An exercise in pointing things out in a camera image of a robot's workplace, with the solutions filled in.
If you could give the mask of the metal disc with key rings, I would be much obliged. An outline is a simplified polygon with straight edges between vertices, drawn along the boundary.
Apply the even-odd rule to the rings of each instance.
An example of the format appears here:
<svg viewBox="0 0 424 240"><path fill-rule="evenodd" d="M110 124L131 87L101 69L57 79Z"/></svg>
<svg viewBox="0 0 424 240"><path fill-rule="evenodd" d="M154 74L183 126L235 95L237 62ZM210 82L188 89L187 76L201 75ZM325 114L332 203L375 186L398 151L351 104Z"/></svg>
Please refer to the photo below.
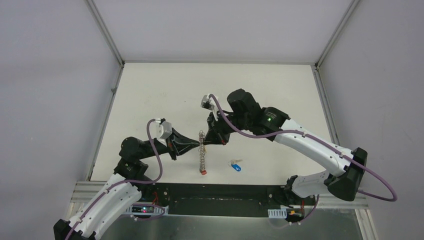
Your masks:
<svg viewBox="0 0 424 240"><path fill-rule="evenodd" d="M199 141L199 148L198 148L198 153L199 153L199 172L201 173L201 171L206 170L206 149L205 149L205 145L204 145L204 139L205 139L205 133L200 130L198 133L198 141Z"/></svg>

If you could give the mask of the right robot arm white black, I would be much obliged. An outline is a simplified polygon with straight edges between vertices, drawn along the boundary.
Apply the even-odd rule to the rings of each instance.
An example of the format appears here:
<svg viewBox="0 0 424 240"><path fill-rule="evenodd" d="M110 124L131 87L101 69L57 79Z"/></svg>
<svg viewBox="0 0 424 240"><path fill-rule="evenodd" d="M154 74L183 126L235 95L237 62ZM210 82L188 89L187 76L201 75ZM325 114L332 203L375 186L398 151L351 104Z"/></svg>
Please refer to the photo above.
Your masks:
<svg viewBox="0 0 424 240"><path fill-rule="evenodd" d="M227 97L231 111L220 110L219 101L212 94L204 95L200 106L210 110L208 131L204 145L226 145L230 135L248 131L254 138L264 135L271 142L285 145L315 161L323 172L307 176L291 176L284 186L284 200L296 205L303 198L329 193L352 202L359 190L368 153L358 147L354 150L328 142L307 131L287 113L272 107L261 107L253 95L243 89Z"/></svg>

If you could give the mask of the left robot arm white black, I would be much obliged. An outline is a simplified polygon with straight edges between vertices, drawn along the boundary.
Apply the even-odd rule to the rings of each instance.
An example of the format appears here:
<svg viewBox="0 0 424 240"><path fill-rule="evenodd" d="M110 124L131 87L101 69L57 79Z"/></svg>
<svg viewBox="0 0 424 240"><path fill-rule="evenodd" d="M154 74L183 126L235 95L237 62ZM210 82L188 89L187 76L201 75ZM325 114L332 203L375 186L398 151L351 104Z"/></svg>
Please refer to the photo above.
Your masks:
<svg viewBox="0 0 424 240"><path fill-rule="evenodd" d="M203 138L188 138L175 129L152 140L127 137L121 143L120 161L97 194L69 220L53 226L56 240L99 240L112 223L136 202L152 198L154 180L145 175L142 159L168 154L173 160L200 147Z"/></svg>

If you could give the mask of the blue key tag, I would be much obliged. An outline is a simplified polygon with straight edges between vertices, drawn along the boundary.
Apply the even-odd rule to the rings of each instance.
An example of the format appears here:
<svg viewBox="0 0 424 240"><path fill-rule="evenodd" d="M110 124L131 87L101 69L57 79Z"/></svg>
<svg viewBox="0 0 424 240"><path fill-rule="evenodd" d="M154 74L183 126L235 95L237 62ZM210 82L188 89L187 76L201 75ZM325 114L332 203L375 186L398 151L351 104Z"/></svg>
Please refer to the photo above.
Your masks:
<svg viewBox="0 0 424 240"><path fill-rule="evenodd" d="M236 164L236 163L230 163L230 166L231 166L234 170L236 170L237 172L240 172L240 171L242 170L242 168L241 168L238 164Z"/></svg>

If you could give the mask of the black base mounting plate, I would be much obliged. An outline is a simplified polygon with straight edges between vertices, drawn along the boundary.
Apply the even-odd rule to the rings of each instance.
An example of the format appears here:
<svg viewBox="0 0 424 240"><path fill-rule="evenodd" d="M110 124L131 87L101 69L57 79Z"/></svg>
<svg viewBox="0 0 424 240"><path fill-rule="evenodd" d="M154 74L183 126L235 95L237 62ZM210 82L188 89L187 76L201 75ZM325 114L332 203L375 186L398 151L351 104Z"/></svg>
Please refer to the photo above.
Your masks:
<svg viewBox="0 0 424 240"><path fill-rule="evenodd" d="M282 207L313 207L283 185L155 183L141 190L142 202L167 208L170 215L267 218Z"/></svg>

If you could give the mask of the aluminium frame rail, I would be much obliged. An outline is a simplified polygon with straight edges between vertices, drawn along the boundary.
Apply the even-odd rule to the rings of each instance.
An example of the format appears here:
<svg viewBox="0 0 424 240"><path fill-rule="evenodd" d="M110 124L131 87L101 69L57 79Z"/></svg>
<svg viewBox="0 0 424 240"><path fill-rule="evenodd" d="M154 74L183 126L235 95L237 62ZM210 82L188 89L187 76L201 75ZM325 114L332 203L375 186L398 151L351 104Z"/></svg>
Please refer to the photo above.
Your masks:
<svg viewBox="0 0 424 240"><path fill-rule="evenodd" d="M70 203L88 203L105 184L105 181L77 181ZM320 194L317 207L319 209L369 209L367 199L363 194L358 194L354 201L344 201L329 193L322 193Z"/></svg>

